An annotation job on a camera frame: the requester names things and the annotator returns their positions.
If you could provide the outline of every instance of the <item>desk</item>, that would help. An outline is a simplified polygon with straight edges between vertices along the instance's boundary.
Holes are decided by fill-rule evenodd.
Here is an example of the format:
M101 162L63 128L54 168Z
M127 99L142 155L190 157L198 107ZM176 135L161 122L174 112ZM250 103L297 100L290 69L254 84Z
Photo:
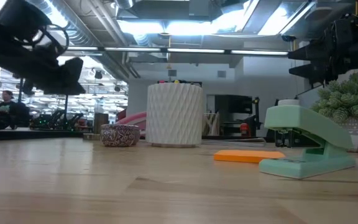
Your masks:
M0 223L358 223L358 166L291 180L214 161L217 147L2 141Z

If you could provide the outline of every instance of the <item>person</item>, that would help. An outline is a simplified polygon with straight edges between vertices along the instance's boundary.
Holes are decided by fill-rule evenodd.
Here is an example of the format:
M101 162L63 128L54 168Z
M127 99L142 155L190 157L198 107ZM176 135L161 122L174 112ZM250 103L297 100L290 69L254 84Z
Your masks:
M2 91L2 99L4 101L0 103L0 111L11 113L12 109L16 105L16 103L12 101L14 99L13 93L9 90Z

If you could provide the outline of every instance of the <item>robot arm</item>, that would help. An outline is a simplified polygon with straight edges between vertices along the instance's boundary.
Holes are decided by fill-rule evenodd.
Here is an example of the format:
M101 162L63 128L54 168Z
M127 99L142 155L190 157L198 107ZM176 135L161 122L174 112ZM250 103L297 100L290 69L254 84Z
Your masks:
M308 78L311 83L328 83L340 74L358 69L358 15L342 16L324 31L320 39L289 52L288 58L311 62L290 69L291 74Z
M57 57L69 44L61 46L47 31L56 26L35 6L24 0L8 0L0 11L0 67L25 78L25 86L44 90L47 94L77 95L85 93L78 83L83 61L73 58L59 66ZM41 38L34 40L38 33ZM38 45L47 36L51 42Z

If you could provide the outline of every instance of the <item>white textured cylinder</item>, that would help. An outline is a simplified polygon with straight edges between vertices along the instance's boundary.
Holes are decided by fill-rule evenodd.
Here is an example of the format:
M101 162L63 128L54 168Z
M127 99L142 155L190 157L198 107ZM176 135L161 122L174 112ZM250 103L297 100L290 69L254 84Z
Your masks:
M153 144L201 144L203 89L184 83L150 85L146 140Z
M300 105L299 100L280 100L278 105Z

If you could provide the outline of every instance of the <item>orange sticky notes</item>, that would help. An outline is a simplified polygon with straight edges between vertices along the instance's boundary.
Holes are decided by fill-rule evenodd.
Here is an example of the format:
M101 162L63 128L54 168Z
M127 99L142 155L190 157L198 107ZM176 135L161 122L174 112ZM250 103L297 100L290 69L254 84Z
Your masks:
M278 159L283 157L285 155L277 151L220 150L215 153L214 160L259 163L262 159Z

